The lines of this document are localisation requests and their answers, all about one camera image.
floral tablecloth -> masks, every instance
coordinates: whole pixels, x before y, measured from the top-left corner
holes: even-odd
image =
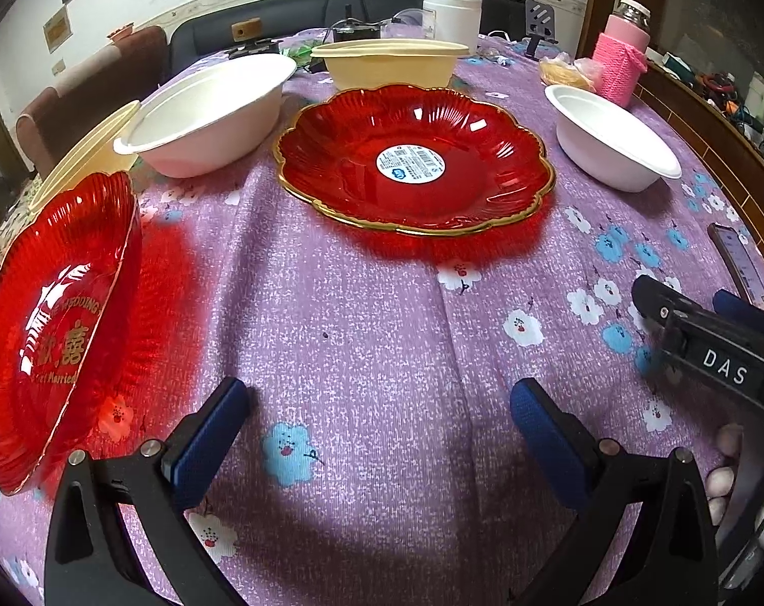
[[[643,377],[652,336],[631,283],[651,275],[707,306],[717,289],[734,291],[707,225],[735,227],[764,276],[751,236],[638,100],[631,110],[674,150],[682,180],[638,194],[593,181],[558,145],[536,64],[505,42],[484,46],[495,52],[460,62],[454,85],[512,111],[558,171],[554,197],[494,246],[481,236],[427,253],[403,237],[357,236],[280,188],[272,144],[296,111],[334,92],[328,73],[298,71],[273,135],[234,165],[187,181],[133,171],[152,271],[143,299],[162,303],[163,350],[145,361],[140,390],[108,400],[88,447],[130,451],[166,435],[225,375],[255,385],[258,413],[189,513],[248,603],[465,606],[518,595],[573,519],[508,415],[525,376],[596,437],[661,456],[689,447],[702,474],[723,462],[711,441],[728,404],[676,373]],[[522,237],[530,243],[510,243]],[[160,300],[155,275],[173,298]],[[48,493],[0,495],[0,560],[33,603]],[[171,597],[124,514],[146,573]]]

yellow bowl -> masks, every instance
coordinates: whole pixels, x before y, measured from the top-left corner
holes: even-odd
[[[457,59],[468,52],[457,43],[382,38],[316,47],[312,56],[325,59],[336,88],[345,91],[386,84],[446,88]]]
[[[138,156],[119,155],[113,150],[113,142],[139,110],[137,100],[124,105],[88,132],[42,183],[29,210],[37,216],[53,197],[72,189],[90,173],[112,175],[119,170],[131,169]]]

brown sofa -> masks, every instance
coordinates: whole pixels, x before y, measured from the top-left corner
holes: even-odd
[[[43,177],[98,123],[161,84],[169,47],[161,27],[146,27],[68,68],[17,119],[17,141]]]

black sofa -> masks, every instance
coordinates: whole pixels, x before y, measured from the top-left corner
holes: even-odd
[[[365,22],[378,22],[404,9],[420,9],[424,0],[259,0],[185,21],[169,46],[169,77],[195,61],[233,47],[231,25],[259,17],[266,38],[297,34],[312,27],[329,27],[345,17],[345,5]],[[483,0],[481,31],[525,35],[525,0]]]

plate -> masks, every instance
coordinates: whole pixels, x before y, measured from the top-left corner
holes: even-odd
[[[516,223],[555,184],[542,139],[508,111],[407,84],[305,107],[275,157],[283,187],[318,212],[411,235]]]
[[[0,268],[0,489],[35,487],[90,432],[122,370],[141,232],[126,173],[57,195]]]

